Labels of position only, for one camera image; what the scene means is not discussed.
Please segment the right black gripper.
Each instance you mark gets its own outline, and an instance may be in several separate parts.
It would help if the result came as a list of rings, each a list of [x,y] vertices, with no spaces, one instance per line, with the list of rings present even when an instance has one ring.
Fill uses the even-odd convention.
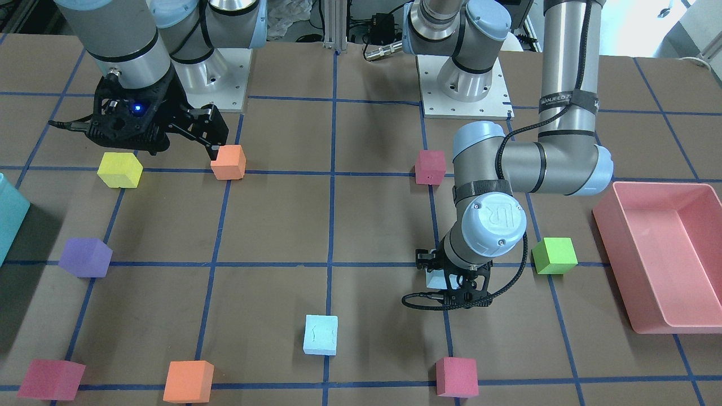
[[[218,108],[193,108],[175,71],[142,89],[126,89],[119,71],[110,71],[95,91],[94,110],[85,135],[102,147],[144,150],[151,155],[167,150],[168,134],[201,144],[216,160],[226,144],[228,127]]]

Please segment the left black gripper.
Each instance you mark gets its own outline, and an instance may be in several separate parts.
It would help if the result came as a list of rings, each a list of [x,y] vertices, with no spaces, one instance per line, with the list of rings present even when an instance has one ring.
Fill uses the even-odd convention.
[[[431,273],[441,270],[443,289],[437,292],[418,292],[415,297],[431,299],[440,303],[438,308],[472,308],[490,306],[493,297],[488,293],[492,262],[462,268],[451,262],[444,248],[415,250],[418,270]]]

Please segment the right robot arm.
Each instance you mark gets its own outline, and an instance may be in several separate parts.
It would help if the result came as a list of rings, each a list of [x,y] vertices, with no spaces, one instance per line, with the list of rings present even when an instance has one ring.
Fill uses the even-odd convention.
[[[57,8],[97,63],[102,77],[93,112],[51,126],[81,132],[95,144],[146,151],[180,134],[211,160],[227,143],[216,102],[192,105],[188,94],[231,87],[222,48],[261,48],[266,1],[57,1]]]

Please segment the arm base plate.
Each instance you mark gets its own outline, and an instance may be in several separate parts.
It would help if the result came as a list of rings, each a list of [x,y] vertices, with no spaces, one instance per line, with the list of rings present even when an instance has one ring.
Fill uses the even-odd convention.
[[[417,67],[426,118],[515,117],[499,60],[482,74],[465,72],[445,56],[418,55]]]
[[[220,112],[243,113],[253,50],[217,48],[205,61],[173,65],[194,108],[216,105]]]

